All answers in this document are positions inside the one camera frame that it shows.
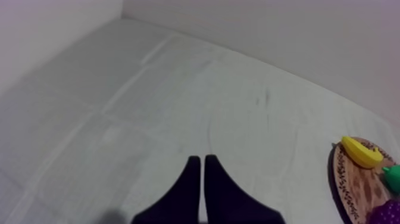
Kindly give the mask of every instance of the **plastic fruit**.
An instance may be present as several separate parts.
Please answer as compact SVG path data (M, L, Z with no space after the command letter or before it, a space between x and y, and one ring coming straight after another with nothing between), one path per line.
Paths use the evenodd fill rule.
M384 167L385 179L393 193L400 194L400 166Z
M383 160L383 156L379 152L378 148L369 150L351 137L343 136L342 144L350 158L363 168L374 168Z
M368 224L400 224L400 202L389 200L384 205L376 207Z

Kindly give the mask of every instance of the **wooden tray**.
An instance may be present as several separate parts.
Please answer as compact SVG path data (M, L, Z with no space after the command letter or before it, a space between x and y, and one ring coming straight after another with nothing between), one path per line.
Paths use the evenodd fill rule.
M364 224L373 208L394 198L383 182L382 167L396 163L372 142L362 138L354 139L369 149L378 147L384 157L377 167L368 170L355 164L347 156L341 143L336 144L333 149L332 172L338 197L351 223Z

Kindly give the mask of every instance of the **toy banana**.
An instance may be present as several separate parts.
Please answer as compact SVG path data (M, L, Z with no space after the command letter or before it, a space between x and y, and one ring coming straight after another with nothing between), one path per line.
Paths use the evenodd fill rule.
M369 150L351 137L343 136L342 144L350 158L363 168L374 168L383 160L383 156L379 152L378 148Z

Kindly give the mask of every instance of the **decorative pattern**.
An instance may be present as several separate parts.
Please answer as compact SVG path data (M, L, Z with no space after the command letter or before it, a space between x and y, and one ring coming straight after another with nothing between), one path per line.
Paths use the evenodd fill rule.
M365 139L355 138L363 146L372 150L377 145ZM352 223L363 224L367 221L369 212L380 206L393 196L381 182L381 168L393 166L396 163L383 149L379 148L384 159L373 169L363 169L356 165L348 156L341 143L336 145L333 157L333 170L337 191Z

